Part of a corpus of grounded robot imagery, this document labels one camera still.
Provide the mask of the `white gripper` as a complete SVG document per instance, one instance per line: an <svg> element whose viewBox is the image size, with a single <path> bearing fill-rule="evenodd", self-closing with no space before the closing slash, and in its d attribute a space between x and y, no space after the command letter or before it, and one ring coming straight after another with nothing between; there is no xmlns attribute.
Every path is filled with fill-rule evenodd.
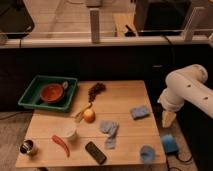
<svg viewBox="0 0 213 171"><path fill-rule="evenodd" d="M166 110L162 113L162 127L168 128L176 119L174 112L183 107L183 99L175 95L170 89L164 89L157 102Z"/></svg>

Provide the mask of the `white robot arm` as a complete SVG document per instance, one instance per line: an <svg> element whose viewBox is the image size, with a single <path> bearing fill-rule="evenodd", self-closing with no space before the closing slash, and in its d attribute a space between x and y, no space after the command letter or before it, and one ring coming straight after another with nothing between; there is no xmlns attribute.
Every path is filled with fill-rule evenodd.
<svg viewBox="0 0 213 171"><path fill-rule="evenodd" d="M166 76L166 88L158 98L158 103L163 107L163 128L172 125L176 113L186 101L213 119L213 90L204 85L207 79L207 70L199 64L174 70Z"/></svg>

